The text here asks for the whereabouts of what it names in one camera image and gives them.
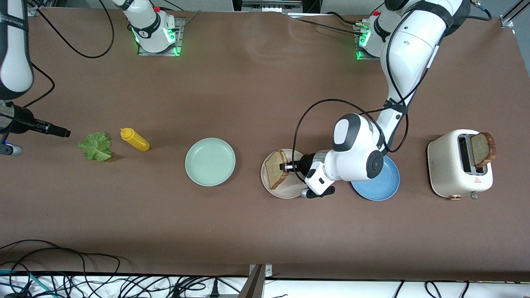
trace yellow bottle cap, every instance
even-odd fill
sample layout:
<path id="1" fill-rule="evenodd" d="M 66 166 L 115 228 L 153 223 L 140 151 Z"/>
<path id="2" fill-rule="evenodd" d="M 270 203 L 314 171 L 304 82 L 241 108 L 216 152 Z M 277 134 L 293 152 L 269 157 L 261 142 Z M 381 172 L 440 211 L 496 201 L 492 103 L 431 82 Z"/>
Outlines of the yellow bottle cap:
<path id="1" fill-rule="evenodd" d="M 132 139 L 135 134 L 135 131 L 132 128 L 120 128 L 120 130 L 121 130 L 120 132 L 121 138 L 124 141 Z"/>

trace white toaster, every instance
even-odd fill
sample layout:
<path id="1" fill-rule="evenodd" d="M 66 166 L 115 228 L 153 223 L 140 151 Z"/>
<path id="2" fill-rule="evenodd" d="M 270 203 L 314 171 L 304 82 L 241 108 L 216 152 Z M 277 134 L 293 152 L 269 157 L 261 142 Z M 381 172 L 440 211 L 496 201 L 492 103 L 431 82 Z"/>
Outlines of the white toaster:
<path id="1" fill-rule="evenodd" d="M 434 192 L 444 198 L 458 200 L 488 190 L 493 185 L 491 163 L 475 168 L 471 137 L 479 132 L 457 129 L 427 146 L 429 176 Z"/>

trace mustard bottle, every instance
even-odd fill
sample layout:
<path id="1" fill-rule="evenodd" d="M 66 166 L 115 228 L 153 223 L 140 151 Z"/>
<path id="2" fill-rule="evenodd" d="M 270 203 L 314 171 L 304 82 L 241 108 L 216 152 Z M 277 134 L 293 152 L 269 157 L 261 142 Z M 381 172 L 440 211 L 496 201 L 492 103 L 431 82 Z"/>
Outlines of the mustard bottle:
<path id="1" fill-rule="evenodd" d="M 147 150 L 149 150 L 149 142 L 142 138 L 142 136 L 137 134 L 134 129 L 121 128 L 120 135 L 125 142 L 131 144 L 134 148 L 142 152 L 146 152 Z"/>

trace blue plate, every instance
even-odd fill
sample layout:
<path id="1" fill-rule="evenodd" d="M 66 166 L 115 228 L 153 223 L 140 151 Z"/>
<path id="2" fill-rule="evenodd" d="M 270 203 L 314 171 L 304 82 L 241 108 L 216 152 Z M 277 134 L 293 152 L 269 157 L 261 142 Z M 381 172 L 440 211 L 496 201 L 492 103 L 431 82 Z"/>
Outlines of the blue plate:
<path id="1" fill-rule="evenodd" d="M 392 197 L 399 188 L 399 171 L 390 157 L 384 157 L 383 169 L 374 179 L 354 181 L 351 185 L 355 191 L 366 199 L 384 201 Z"/>

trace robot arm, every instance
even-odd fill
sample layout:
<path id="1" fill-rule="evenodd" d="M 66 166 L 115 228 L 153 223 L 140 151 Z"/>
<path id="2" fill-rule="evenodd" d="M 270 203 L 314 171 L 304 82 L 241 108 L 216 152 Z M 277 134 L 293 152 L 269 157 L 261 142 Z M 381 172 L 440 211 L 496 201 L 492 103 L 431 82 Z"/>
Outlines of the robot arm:
<path id="1" fill-rule="evenodd" d="M 0 1 L 0 154 L 20 155 L 20 146 L 6 142 L 9 133 L 28 130 L 60 137 L 70 131 L 35 119 L 33 113 L 11 101 L 22 96 L 33 84 L 28 51 L 28 13 L 24 0 Z"/>
<path id="2" fill-rule="evenodd" d="M 148 0 L 112 0 L 125 13 L 136 41 L 144 50 L 158 53 L 174 44 L 175 17 L 152 7 Z"/>
<path id="3" fill-rule="evenodd" d="M 383 156 L 392 144 L 415 88 L 424 70 L 430 67 L 439 42 L 451 27 L 452 16 L 462 0 L 401 2 L 405 4 L 399 13 L 383 12 L 380 15 L 389 16 L 389 21 L 373 20 L 374 24 L 395 24 L 392 34 L 386 38 L 377 35 L 374 46 L 370 40 L 366 43 L 366 48 L 370 49 L 383 46 L 381 66 L 389 89 L 384 107 L 388 109 L 379 114 L 376 124 L 354 113 L 337 121 L 333 149 L 304 155 L 299 162 L 300 165 L 311 165 L 309 169 L 299 169 L 306 175 L 305 183 L 309 187 L 302 191 L 302 196 L 322 196 L 338 180 L 363 181 L 379 175 Z"/>

